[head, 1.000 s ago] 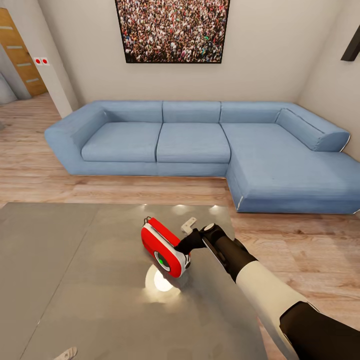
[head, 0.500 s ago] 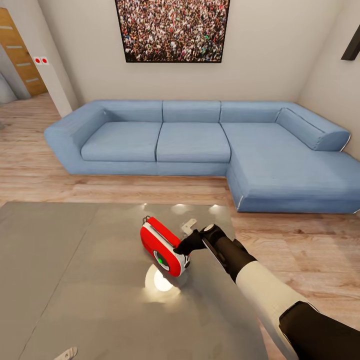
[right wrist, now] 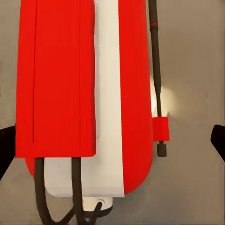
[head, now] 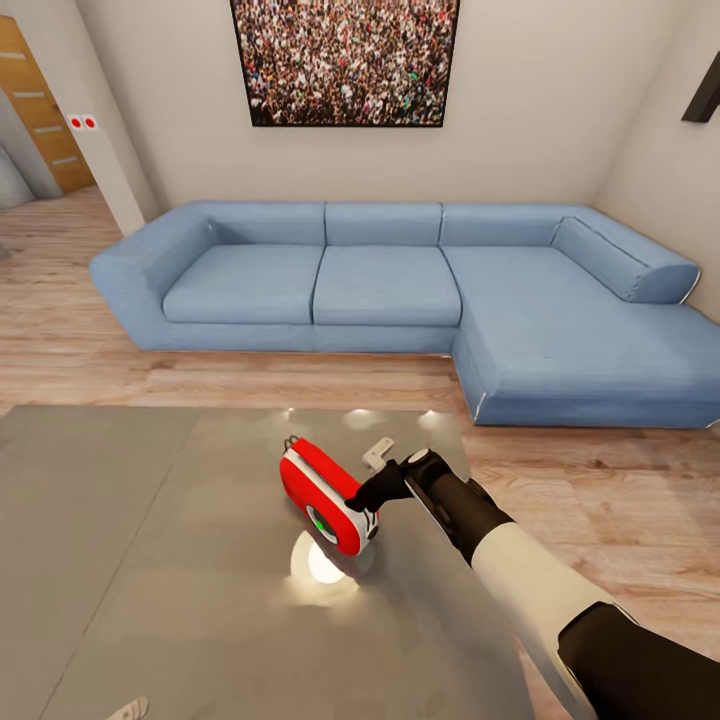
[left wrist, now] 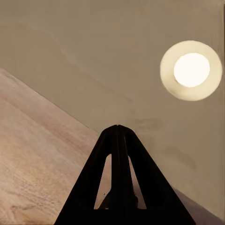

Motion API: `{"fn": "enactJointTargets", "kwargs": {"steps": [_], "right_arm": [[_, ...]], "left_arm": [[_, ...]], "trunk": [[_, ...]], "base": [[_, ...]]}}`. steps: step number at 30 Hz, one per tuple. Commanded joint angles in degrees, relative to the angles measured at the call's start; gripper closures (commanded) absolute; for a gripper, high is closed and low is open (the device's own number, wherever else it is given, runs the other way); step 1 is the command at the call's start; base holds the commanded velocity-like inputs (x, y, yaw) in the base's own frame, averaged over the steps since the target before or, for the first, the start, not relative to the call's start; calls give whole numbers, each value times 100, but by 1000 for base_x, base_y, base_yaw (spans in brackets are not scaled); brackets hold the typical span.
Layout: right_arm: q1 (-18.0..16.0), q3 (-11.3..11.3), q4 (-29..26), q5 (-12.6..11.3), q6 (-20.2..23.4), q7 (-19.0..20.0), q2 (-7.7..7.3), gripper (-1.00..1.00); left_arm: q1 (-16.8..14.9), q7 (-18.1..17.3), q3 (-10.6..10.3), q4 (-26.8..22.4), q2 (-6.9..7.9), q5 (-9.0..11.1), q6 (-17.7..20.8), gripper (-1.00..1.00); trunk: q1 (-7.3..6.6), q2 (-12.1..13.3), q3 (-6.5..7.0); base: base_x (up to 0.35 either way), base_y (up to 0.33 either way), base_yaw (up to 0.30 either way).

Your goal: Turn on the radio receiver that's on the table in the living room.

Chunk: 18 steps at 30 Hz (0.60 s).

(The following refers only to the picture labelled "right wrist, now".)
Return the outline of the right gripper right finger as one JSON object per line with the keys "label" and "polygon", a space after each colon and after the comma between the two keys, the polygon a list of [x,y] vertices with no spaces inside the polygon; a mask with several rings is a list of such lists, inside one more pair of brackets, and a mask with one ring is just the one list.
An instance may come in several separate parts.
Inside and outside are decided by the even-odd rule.
{"label": "right gripper right finger", "polygon": [[225,161],[225,126],[214,125],[210,141]]}

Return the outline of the radio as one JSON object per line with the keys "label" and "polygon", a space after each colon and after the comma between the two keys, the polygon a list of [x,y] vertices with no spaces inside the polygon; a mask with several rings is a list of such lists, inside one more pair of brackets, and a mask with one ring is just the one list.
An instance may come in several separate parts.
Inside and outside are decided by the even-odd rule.
{"label": "radio", "polygon": [[[95,225],[113,197],[150,172],[153,142],[166,157],[157,0],[148,0],[157,117],[152,117],[146,0],[21,0],[16,158],[35,180],[43,225]],[[45,191],[73,197],[59,222]],[[86,218],[90,218],[89,222]]]}

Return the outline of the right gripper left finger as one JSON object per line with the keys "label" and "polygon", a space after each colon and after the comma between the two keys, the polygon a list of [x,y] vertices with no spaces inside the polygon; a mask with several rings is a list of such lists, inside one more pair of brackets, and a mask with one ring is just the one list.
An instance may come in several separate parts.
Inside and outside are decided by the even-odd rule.
{"label": "right gripper left finger", "polygon": [[0,180],[16,156],[16,125],[0,130]]}

